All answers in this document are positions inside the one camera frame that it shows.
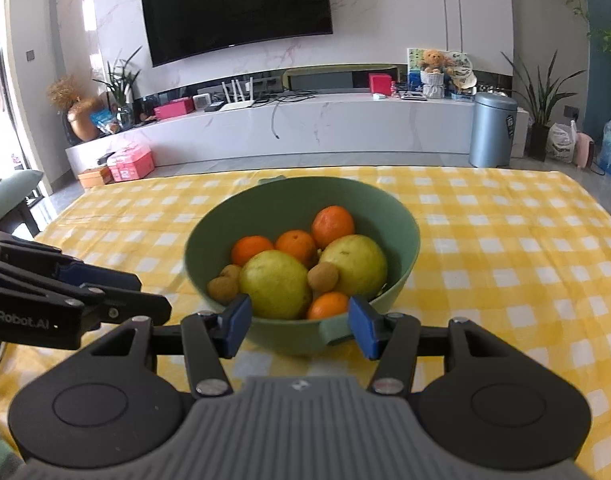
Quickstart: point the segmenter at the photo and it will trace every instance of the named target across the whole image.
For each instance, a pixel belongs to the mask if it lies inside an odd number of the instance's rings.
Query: yellow checkered tablecloth
[[[421,253],[397,310],[436,326],[469,317],[575,384],[593,413],[579,465],[611,480],[611,217],[561,173],[381,166],[141,180],[86,193],[38,239],[88,263],[136,272],[145,291],[166,295],[171,322],[179,322],[205,308],[183,270],[192,228],[227,197],[278,174],[359,179],[405,204],[421,229]],[[1,425],[19,387],[68,354],[10,349],[0,371]],[[365,384],[375,364],[354,343],[287,358],[245,342],[224,367],[237,388],[267,374],[352,374]],[[162,357],[159,373],[187,390],[182,357]],[[441,374],[440,358],[423,358],[414,388]]]

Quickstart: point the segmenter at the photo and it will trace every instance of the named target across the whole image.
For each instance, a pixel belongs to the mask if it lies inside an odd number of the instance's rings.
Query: black tv screen
[[[330,0],[141,0],[153,66],[255,41],[332,34]]]

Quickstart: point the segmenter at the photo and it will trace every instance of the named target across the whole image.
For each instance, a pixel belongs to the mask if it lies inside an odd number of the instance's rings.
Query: orange
[[[326,292],[312,302],[305,315],[308,319],[323,319],[348,312],[349,298],[340,292]]]
[[[354,220],[340,205],[321,209],[312,222],[312,235],[317,247],[325,249],[337,238],[354,234]]]
[[[230,257],[234,265],[243,267],[253,256],[272,249],[272,242],[265,236],[246,236],[234,244]]]
[[[316,264],[316,244],[309,233],[295,229],[282,234],[274,244],[275,249],[294,256],[307,269]]]

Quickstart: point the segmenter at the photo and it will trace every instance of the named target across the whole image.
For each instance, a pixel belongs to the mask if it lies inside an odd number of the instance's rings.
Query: gray floor
[[[155,168],[147,178],[219,171],[258,170],[262,168],[313,168],[321,166],[456,166],[469,167],[467,155],[450,153],[308,153],[303,155],[268,155],[227,160],[191,162]],[[513,158],[514,170],[561,171],[580,183],[611,214],[611,176],[580,170],[572,164],[553,160],[540,162],[531,158]],[[57,217],[84,193],[77,181],[67,184],[32,208],[40,229]]]

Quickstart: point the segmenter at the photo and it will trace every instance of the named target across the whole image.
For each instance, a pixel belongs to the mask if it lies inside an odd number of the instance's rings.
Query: trash can
[[[517,122],[517,102],[505,95],[481,92],[474,96],[470,164],[475,168],[509,166]]]

